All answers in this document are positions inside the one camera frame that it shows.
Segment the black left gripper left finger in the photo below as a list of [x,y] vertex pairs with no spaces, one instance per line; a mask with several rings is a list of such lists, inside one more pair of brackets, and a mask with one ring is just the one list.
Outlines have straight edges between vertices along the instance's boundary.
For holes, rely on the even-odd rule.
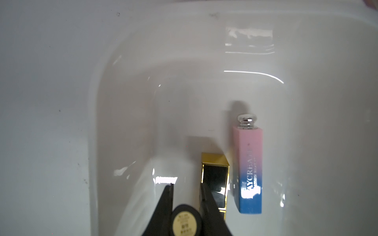
[[143,236],[169,236],[174,184],[166,185]]

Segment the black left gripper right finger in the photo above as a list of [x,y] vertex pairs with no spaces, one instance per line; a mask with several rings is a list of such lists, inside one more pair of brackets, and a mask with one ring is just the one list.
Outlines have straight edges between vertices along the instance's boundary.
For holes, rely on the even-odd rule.
[[202,219],[201,235],[232,236],[206,183],[200,185],[199,202],[199,213]]

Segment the black round lipstick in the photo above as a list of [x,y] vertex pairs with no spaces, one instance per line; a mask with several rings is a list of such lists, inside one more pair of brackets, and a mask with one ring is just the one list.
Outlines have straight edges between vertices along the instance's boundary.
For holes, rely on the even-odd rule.
[[199,212],[192,206],[181,204],[171,215],[171,236],[200,236],[202,219]]

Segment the pink blue lipstick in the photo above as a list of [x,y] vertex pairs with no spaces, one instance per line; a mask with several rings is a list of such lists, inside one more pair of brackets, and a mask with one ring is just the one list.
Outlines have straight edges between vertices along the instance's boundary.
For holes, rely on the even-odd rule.
[[242,114],[233,127],[234,199],[242,214],[262,213],[263,130],[257,116]]

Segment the white rectangular storage box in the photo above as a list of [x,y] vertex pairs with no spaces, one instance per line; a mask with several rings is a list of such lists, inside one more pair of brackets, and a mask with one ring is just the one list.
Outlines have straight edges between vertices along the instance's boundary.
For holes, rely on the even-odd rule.
[[378,13],[277,3],[177,4],[132,17],[104,63],[91,168],[99,236],[139,236],[167,183],[199,206],[201,154],[263,130],[262,214],[235,236],[378,233]]

